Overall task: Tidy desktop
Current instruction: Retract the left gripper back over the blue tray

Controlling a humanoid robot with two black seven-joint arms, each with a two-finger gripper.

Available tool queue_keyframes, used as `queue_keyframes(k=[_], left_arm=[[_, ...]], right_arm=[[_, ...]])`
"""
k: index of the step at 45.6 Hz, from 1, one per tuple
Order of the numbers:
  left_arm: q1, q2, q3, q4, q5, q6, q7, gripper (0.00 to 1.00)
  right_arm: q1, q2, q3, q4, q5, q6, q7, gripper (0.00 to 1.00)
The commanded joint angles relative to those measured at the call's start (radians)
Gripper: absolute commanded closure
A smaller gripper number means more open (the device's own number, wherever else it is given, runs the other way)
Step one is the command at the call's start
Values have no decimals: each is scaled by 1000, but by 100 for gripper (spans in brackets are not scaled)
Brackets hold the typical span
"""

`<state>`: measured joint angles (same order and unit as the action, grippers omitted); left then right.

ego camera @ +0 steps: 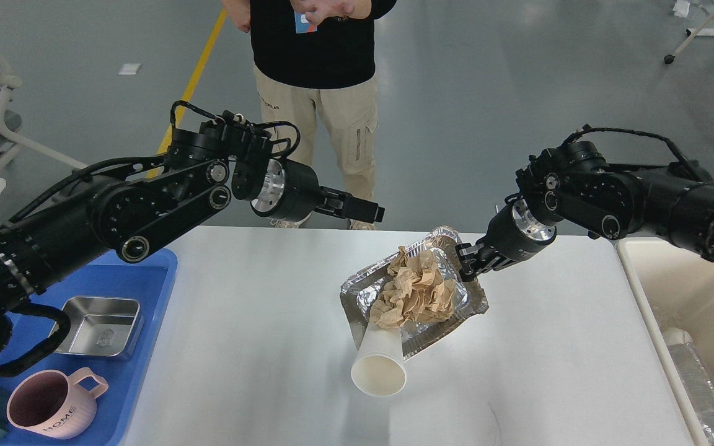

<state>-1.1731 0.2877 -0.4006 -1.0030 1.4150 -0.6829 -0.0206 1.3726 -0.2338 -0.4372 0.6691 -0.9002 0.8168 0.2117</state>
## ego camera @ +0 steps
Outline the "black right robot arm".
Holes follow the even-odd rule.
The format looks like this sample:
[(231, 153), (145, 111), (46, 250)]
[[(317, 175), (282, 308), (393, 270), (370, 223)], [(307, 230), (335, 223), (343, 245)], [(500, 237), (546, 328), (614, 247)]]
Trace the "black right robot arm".
[(648, 232), (714, 263), (714, 179), (664, 136), (676, 158), (667, 165), (610, 164), (584, 139), (595, 127), (567, 136), (553, 149), (531, 155), (516, 172), (518, 192), (488, 223), (473, 245), (456, 247), (462, 281), (531, 259), (550, 245), (560, 221), (571, 221), (593, 239), (620, 240)]

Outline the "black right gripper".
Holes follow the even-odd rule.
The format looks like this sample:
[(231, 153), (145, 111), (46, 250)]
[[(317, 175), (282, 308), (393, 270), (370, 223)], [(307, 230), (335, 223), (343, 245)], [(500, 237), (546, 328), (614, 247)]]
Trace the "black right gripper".
[(508, 206), (513, 223), (496, 225), (492, 218), (487, 233), (476, 245), (459, 243), (454, 246), (462, 282), (474, 281), (481, 274), (493, 271), (495, 266), (511, 266), (529, 260), (557, 237), (555, 226), (538, 221), (524, 198), (518, 198)]

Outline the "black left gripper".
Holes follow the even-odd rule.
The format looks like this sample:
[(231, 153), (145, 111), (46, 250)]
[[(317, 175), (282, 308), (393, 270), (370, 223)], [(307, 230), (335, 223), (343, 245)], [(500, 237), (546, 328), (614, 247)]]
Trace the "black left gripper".
[(320, 213), (373, 224), (385, 208), (345, 190), (320, 186), (312, 167), (292, 160), (270, 160), (257, 198), (250, 208), (260, 217), (298, 222), (320, 207)]

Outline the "person's right hand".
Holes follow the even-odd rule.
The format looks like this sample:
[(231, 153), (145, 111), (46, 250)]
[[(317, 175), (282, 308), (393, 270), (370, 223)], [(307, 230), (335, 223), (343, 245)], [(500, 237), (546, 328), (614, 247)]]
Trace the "person's right hand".
[(235, 28), (243, 33), (250, 33), (250, 1), (222, 0), (221, 3)]

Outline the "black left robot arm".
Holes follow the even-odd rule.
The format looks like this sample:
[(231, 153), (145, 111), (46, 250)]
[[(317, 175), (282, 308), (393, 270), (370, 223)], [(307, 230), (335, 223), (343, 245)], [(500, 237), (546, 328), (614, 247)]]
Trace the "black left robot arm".
[(0, 377), (42, 361), (70, 333), (59, 308), (31, 301), (113, 251), (139, 263), (179, 239), (233, 199), (280, 221), (318, 212), (373, 224), (385, 209), (345, 190), (320, 186), (312, 167), (290, 159), (293, 138), (271, 130), (288, 121), (253, 123), (210, 113), (190, 102), (171, 105), (165, 154), (105, 160), (75, 170), (0, 226)]

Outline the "person's left hand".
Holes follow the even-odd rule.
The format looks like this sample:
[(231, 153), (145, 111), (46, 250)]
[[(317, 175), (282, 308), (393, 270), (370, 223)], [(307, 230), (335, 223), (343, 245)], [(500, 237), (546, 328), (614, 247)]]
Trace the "person's left hand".
[(316, 26), (334, 17), (364, 19), (372, 9), (371, 1), (290, 1), (290, 4), (295, 12)]

